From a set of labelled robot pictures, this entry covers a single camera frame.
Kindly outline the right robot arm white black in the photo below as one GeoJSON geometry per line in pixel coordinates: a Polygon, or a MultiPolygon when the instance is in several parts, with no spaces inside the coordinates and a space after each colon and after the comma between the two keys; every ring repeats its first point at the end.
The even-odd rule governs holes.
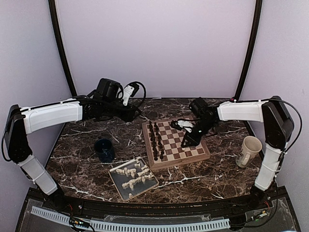
{"type": "Polygon", "coordinates": [[[292,147],[290,139],[295,128],[287,109],[290,103],[279,96],[253,101],[231,99],[219,105],[209,106],[202,98],[189,105],[195,119],[178,119],[176,128],[187,132],[182,147],[197,146],[201,138],[219,121],[256,121],[263,123],[266,151],[254,186],[266,191],[280,171],[285,154],[292,147]]]}

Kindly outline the wooden chess board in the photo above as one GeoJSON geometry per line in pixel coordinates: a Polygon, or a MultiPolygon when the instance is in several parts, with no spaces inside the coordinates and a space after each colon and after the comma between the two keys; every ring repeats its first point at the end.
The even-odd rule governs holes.
{"type": "Polygon", "coordinates": [[[160,159],[158,159],[158,161],[154,160],[148,126],[149,122],[142,123],[142,132],[145,140],[149,167],[153,171],[207,160],[211,157],[210,151],[204,141],[201,141],[198,146],[186,147],[186,151],[183,151],[181,143],[185,131],[171,128],[170,123],[173,120],[174,119],[171,118],[152,121],[152,123],[156,122],[159,126],[159,132],[162,137],[162,144],[165,152],[162,161],[160,159]]]}

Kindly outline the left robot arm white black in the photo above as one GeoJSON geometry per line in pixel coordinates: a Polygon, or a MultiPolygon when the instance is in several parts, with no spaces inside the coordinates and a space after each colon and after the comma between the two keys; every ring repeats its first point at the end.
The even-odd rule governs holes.
{"type": "Polygon", "coordinates": [[[61,195],[61,187],[36,158],[29,145],[35,133],[60,128],[70,122],[103,120],[117,117],[131,122],[141,114],[138,106],[116,99],[108,102],[79,96],[46,105],[20,107],[13,105],[3,130],[0,150],[6,162],[13,162],[49,197],[58,211],[68,207],[68,199],[61,195]]]}

